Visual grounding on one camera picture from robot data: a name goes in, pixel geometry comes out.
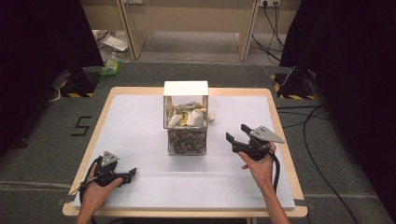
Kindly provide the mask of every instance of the green object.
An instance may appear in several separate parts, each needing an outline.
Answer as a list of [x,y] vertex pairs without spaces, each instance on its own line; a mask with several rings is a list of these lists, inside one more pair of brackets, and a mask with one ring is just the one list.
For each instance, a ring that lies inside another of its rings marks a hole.
[[105,67],[100,72],[101,76],[114,77],[119,72],[120,62],[114,59],[108,59]]

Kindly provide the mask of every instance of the electrical outlet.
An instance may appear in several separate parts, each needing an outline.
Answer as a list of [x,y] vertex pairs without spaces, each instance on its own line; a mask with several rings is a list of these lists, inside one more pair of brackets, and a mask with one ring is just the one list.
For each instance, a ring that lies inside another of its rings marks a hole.
[[260,7],[264,7],[264,1],[267,1],[267,7],[279,7],[280,0],[260,0]]

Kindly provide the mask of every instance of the box lid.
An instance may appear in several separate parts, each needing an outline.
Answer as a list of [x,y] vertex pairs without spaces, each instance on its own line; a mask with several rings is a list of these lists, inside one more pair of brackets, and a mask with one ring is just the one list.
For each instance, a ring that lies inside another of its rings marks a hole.
[[207,81],[165,81],[163,95],[209,95]]

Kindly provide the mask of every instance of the human hand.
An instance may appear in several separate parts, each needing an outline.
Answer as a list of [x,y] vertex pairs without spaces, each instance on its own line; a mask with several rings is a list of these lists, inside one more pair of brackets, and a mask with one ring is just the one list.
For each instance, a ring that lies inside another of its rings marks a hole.
[[[92,167],[89,179],[93,178],[94,171],[96,170],[96,164]],[[91,217],[95,211],[105,204],[106,198],[110,192],[122,183],[122,178],[117,178],[109,185],[101,187],[94,181],[88,184],[88,187],[84,191],[84,197],[82,198],[81,207],[78,214],[78,223],[89,223]]]
[[[273,142],[270,142],[270,148],[275,153],[276,146]],[[246,163],[242,166],[242,169],[249,169],[254,180],[261,190],[267,187],[272,187],[272,174],[273,174],[273,164],[274,161],[270,155],[265,155],[265,157],[260,161],[254,161],[248,154],[244,152],[238,152],[239,157]]]

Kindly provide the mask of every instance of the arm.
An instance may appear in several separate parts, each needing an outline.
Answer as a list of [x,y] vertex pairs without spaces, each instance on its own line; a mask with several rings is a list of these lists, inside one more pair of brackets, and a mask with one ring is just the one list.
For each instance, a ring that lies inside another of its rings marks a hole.
[[[96,164],[92,167],[89,179],[93,178]],[[111,190],[116,188],[122,182],[122,178],[115,179],[109,185],[100,187],[94,181],[92,181],[84,192],[81,207],[79,208],[77,224],[87,224],[91,222],[91,218],[95,213],[96,209],[100,208],[110,194]]]
[[[271,144],[271,149],[276,151],[274,143]],[[261,161],[252,160],[246,153],[238,152],[238,155],[246,163],[242,169],[249,169],[254,180],[257,183],[262,197],[267,205],[268,213],[270,214],[271,222],[276,223],[290,223],[285,211],[280,205],[279,199],[276,196],[274,186],[272,184],[273,164],[270,155],[266,155]]]

